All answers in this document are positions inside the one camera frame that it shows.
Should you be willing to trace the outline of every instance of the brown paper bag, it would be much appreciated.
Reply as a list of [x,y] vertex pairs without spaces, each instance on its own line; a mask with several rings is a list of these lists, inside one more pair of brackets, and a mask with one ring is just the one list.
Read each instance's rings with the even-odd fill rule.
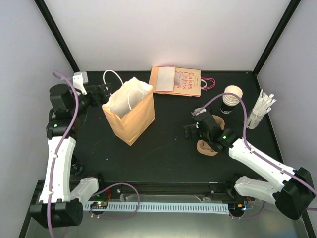
[[153,87],[134,77],[102,109],[114,134],[131,146],[155,119]]

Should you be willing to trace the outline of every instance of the black table surface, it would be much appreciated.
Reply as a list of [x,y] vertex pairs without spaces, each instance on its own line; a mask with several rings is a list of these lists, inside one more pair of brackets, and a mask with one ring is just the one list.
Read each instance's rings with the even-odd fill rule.
[[[150,72],[120,72],[123,81],[132,77],[148,82]],[[89,84],[103,84],[103,72],[88,72]],[[84,173],[102,173],[105,181],[124,182],[225,182],[234,173],[257,179],[260,176],[225,153],[209,157],[200,154],[196,141],[185,140],[183,126],[193,124],[191,113],[198,105],[224,92],[228,85],[243,90],[243,101],[250,110],[259,96],[256,79],[250,72],[202,72],[202,77],[216,80],[213,89],[202,91],[201,97],[154,94],[155,120],[129,146],[116,137],[101,108],[91,108],[79,130],[75,155],[84,166]],[[106,81],[113,90],[119,88],[119,80],[111,72]],[[212,103],[214,115],[225,121],[225,128],[242,136],[243,111],[241,105],[228,115],[220,111],[222,99]],[[254,130],[247,130],[247,140],[279,160],[279,151],[267,117]]]

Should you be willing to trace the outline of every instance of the straw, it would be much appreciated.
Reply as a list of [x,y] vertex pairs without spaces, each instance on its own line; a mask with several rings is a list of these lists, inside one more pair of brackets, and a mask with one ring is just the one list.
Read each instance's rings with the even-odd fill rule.
[[247,128],[254,129],[262,121],[262,118],[265,114],[271,111],[271,106],[276,102],[276,99],[273,99],[274,94],[269,96],[263,92],[263,89],[260,92],[260,95],[255,103],[252,113],[250,113],[247,120]]

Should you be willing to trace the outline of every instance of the paper cup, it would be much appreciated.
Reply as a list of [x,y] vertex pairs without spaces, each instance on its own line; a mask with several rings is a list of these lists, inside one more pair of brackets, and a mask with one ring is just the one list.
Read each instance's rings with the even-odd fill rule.
[[[242,98],[242,94],[243,94],[241,88],[239,88],[235,85],[230,85],[230,86],[226,87],[224,92],[225,93],[234,93],[239,98]],[[237,99],[233,95],[223,95],[220,110],[224,114],[229,114],[239,102],[240,102],[239,99]]]

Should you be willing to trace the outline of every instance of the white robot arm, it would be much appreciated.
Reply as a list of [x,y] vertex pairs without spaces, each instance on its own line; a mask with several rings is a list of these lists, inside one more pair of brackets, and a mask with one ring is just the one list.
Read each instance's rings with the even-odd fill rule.
[[[232,130],[222,130],[211,113],[206,110],[195,112],[194,120],[195,124],[184,127],[187,138],[197,137],[204,140],[214,151],[228,152],[231,158],[245,164],[266,180],[260,181],[240,176],[234,185],[234,189],[239,195],[275,204],[285,216],[293,220],[299,219],[315,195],[290,175],[294,175],[294,177],[298,177],[309,186],[314,187],[311,174],[306,169],[295,170],[253,146],[250,150],[246,147],[244,140],[238,138]],[[270,165],[255,153],[277,165],[281,170]]]
[[[55,136],[49,140],[49,160],[46,171],[46,178],[43,191],[40,195],[40,202],[47,204],[49,199],[49,181],[52,166],[54,151],[61,139],[61,136]],[[70,176],[70,163],[73,151],[76,145],[75,139],[68,137],[64,139],[58,153],[58,159],[55,162],[55,169],[53,173],[53,193],[52,203],[56,202],[70,202],[71,200],[78,199],[79,202],[85,204],[89,198],[98,190],[97,178],[83,178],[79,185],[70,192],[69,189],[69,176]]]
[[[66,84],[58,84],[50,89],[50,101],[53,108],[49,113],[47,125],[47,138],[49,144],[49,159],[43,191],[39,202],[30,206],[30,215],[43,227],[48,227],[47,209],[49,196],[51,198],[51,224],[52,227],[77,226],[83,218],[83,204],[98,191],[97,178],[81,179],[78,186],[70,192],[69,178],[73,151],[76,145],[77,131],[81,126],[78,117],[87,113],[90,106],[101,106],[107,102],[110,84],[100,86],[87,86],[88,82],[85,72],[76,73],[73,77],[73,85],[79,91],[78,107],[74,103],[74,95]],[[68,131],[74,112],[78,110],[74,125],[66,138],[62,136]],[[57,145],[62,140],[55,154]],[[55,158],[53,178],[51,178],[52,161]]]
[[[277,162],[275,159],[269,157],[253,146],[251,146],[251,148],[253,148],[261,155],[265,156],[271,162],[279,165],[284,170],[294,174],[294,169],[292,167]],[[255,197],[260,200],[275,204],[275,198],[273,197],[273,194],[276,192],[281,192],[285,186],[285,181],[289,181],[291,177],[286,175],[285,173],[281,173],[281,171],[277,170],[272,165],[266,163],[258,156],[251,153],[250,150],[247,149],[247,147],[245,146],[243,139],[237,139],[233,143],[233,147],[229,148],[229,156],[245,164],[267,181],[264,182],[260,180],[254,180],[243,176],[236,181],[236,184],[234,186],[236,191],[241,196]]]

